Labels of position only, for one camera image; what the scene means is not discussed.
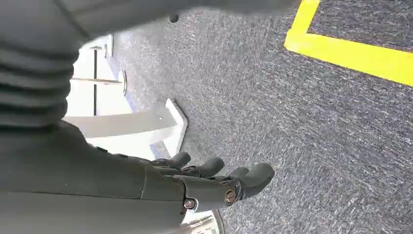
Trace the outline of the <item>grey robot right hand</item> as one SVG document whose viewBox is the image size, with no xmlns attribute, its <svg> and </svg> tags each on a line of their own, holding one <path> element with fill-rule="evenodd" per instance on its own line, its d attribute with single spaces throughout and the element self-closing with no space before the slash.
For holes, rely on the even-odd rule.
<svg viewBox="0 0 413 234">
<path fill-rule="evenodd" d="M 281 15 L 297 0 L 3 0 L 0 3 L 0 231 L 168 234 L 187 210 L 259 194 L 271 165 L 220 176 L 215 157 L 149 161 L 90 145 L 63 120 L 83 44 L 196 7 Z"/>
</svg>

